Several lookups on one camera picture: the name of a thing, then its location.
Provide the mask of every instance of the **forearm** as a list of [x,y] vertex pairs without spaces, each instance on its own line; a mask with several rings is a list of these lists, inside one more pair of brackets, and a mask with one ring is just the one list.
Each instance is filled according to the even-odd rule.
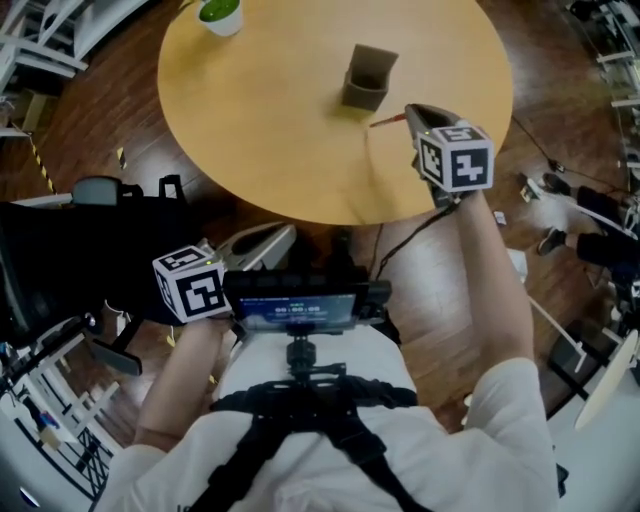
[[529,298],[484,195],[463,200],[456,215],[474,331],[488,367],[513,357],[533,359]]
[[166,436],[181,439],[200,414],[211,370],[222,345],[213,321],[187,325],[140,411],[136,442]]

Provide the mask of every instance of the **black office chair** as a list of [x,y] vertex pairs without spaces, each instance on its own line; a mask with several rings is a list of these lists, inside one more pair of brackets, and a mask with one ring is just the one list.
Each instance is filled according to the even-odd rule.
[[[168,197],[168,186],[175,198]],[[96,177],[78,182],[72,203],[57,209],[0,203],[0,339],[14,348],[32,346],[71,319],[32,358],[37,365],[82,328],[98,330],[107,300],[133,321],[113,344],[94,341],[94,356],[139,375],[139,359],[125,350],[140,324],[181,325],[162,301],[151,262],[200,238],[179,176],[160,180],[159,197]],[[27,372],[22,368],[19,375]]]

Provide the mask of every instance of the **table top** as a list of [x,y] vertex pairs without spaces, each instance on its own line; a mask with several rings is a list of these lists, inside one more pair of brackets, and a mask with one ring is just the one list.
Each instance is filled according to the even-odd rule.
[[[245,0],[221,38],[198,3],[160,52],[162,109],[185,153],[242,199],[292,218],[376,224],[433,209],[411,167],[406,123],[368,130],[408,103],[448,109],[501,147],[513,105],[500,39],[473,0]],[[399,54],[376,113],[343,107],[356,44]]]

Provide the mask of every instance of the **white t-shirt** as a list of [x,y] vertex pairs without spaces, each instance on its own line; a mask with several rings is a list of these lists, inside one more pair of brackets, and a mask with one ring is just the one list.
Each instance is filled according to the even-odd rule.
[[[347,373],[415,391],[398,348],[372,328],[314,336],[317,365],[347,363]],[[220,383],[220,396],[289,378],[291,338],[261,335],[245,343]],[[538,371],[527,359],[504,362],[478,382],[464,432],[449,435],[425,407],[359,408],[387,446],[385,457],[405,489],[434,512],[546,512],[558,487]],[[168,454],[132,446],[112,462],[96,512],[183,512],[233,455],[251,416],[221,411],[200,418]],[[320,434],[292,434],[265,463],[237,511],[375,512],[398,510]]]

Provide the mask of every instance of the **black cable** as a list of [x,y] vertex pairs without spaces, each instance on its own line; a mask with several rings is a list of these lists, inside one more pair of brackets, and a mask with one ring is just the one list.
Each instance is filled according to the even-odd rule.
[[371,279],[371,274],[373,274],[373,268],[376,266],[376,259],[378,258],[378,246],[380,245],[380,238],[382,237],[382,230],[384,229],[384,224],[380,224],[378,228],[378,234],[376,235],[376,241],[373,244],[373,255],[371,256],[371,263],[369,264],[369,269],[367,271],[367,275],[369,279]]
[[[549,163],[549,167],[551,167],[552,169],[555,168],[558,165],[561,165],[558,163],[557,160],[551,158],[547,152],[544,150],[544,148],[538,143],[538,141],[535,139],[535,137],[532,135],[532,133],[527,130],[524,125],[518,120],[518,118],[515,115],[511,116],[511,119],[513,119],[513,122],[516,123],[520,129],[527,134],[527,136],[529,137],[529,139],[531,140],[531,142],[533,142],[533,144],[538,148],[538,151],[540,151],[540,153],[542,153],[542,156],[544,156],[547,159],[547,162]],[[611,190],[609,192],[607,192],[607,194],[610,194],[611,192],[624,192],[627,195],[629,194],[628,190],[624,190],[621,188],[616,187],[615,185],[612,185],[611,183],[609,183],[608,181],[604,181],[601,180],[599,178],[594,178],[593,176],[589,176],[588,174],[585,174],[583,172],[580,171],[574,171],[573,169],[568,169],[564,166],[562,166],[565,170],[565,172],[570,172],[572,174],[577,174],[578,176],[583,176],[591,181],[594,181],[596,183],[600,183],[602,185],[606,185],[607,187],[610,187]]]
[[380,275],[382,274],[382,271],[389,264],[389,261],[391,260],[391,258],[393,258],[396,254],[398,254],[405,246],[407,246],[411,242],[411,240],[413,240],[416,237],[416,235],[418,233],[424,231],[428,227],[430,227],[433,224],[435,224],[436,222],[438,222],[440,219],[444,219],[446,216],[451,215],[454,211],[456,211],[458,209],[458,204],[459,203],[457,203],[457,202],[451,203],[444,210],[441,210],[440,212],[438,212],[436,215],[434,215],[430,219],[427,219],[425,222],[420,224],[414,230],[413,233],[411,233],[407,238],[405,238],[402,242],[400,242],[393,249],[391,249],[386,254],[386,256],[384,256],[384,258],[382,258],[380,260],[380,268],[378,269],[378,273],[376,274],[376,281],[378,279],[380,279]]

